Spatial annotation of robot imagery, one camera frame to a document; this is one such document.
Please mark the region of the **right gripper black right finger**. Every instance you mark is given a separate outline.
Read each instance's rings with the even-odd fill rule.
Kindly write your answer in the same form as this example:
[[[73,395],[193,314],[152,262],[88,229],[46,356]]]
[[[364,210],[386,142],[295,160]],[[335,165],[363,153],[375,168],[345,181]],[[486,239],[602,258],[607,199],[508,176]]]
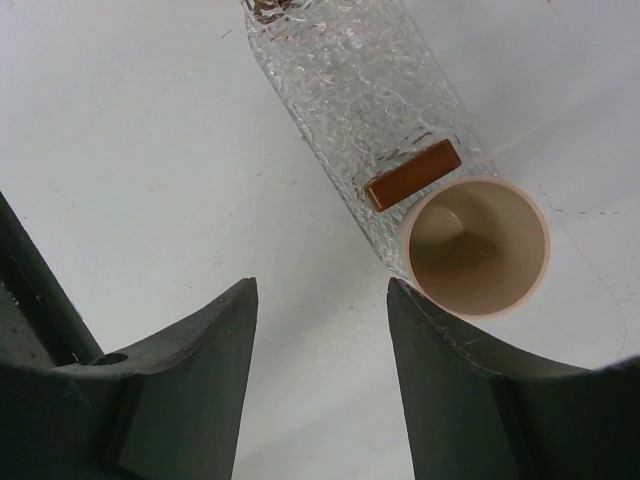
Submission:
[[[418,479],[635,479],[639,361],[588,370],[514,347],[388,285]]]

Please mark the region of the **beige plastic cup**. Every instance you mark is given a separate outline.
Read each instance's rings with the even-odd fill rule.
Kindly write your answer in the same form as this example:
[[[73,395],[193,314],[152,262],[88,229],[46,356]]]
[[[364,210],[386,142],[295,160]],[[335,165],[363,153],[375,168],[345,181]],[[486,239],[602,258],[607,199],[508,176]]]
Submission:
[[[417,201],[398,228],[412,285],[464,319],[509,312],[543,280],[551,255],[547,221],[519,187],[469,177]]]

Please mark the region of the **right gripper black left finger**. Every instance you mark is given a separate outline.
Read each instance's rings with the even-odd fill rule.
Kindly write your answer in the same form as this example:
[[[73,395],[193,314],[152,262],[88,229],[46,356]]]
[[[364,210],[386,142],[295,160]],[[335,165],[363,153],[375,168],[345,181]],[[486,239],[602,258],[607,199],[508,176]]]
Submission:
[[[243,279],[106,353],[3,203],[2,477],[230,478],[257,310],[257,283]]]

